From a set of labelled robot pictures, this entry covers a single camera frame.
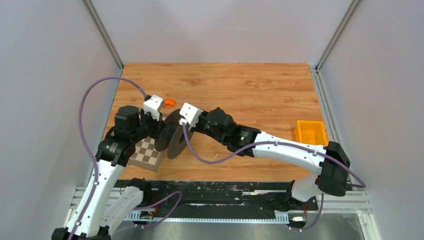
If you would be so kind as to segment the black cable spool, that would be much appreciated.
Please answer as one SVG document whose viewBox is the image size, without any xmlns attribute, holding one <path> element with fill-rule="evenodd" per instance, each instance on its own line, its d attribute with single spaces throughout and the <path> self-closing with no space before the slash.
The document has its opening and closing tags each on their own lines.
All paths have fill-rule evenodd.
<svg viewBox="0 0 424 240">
<path fill-rule="evenodd" d="M 167 150 L 167 157 L 171 160 L 177 158 L 187 146 L 183 126 L 179 123 L 180 110 L 174 110 L 163 119 L 164 127 L 154 141 L 154 149 L 158 152 Z"/>
</svg>

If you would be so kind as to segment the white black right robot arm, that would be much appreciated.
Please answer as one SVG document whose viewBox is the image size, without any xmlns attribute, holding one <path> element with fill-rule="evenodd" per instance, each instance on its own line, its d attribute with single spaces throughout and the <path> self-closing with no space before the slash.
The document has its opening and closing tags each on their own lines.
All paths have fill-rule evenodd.
<svg viewBox="0 0 424 240">
<path fill-rule="evenodd" d="M 233 155 L 270 158 L 309 170 L 309 176 L 295 180 L 286 191 L 285 201 L 290 208 L 298 209 L 320 193 L 345 196 L 351 163 L 339 143 L 329 141 L 327 145 L 313 145 L 278 138 L 237 124 L 219 107 L 210 112 L 191 107 L 190 111 L 181 114 L 189 129 L 215 139 Z"/>
</svg>

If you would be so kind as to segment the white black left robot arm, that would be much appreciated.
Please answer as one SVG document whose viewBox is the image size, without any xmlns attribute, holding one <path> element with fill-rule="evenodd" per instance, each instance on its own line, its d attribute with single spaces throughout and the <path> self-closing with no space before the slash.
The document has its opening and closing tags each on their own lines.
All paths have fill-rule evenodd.
<svg viewBox="0 0 424 240">
<path fill-rule="evenodd" d="M 53 240 L 110 240 L 119 225 L 135 207 L 153 201 L 152 184 L 133 178 L 122 195 L 107 207 L 119 176 L 136 151 L 136 143 L 158 137 L 165 127 L 160 111 L 121 107 L 115 125 L 98 145 L 94 170 L 74 215 L 65 227 L 56 228 Z"/>
</svg>

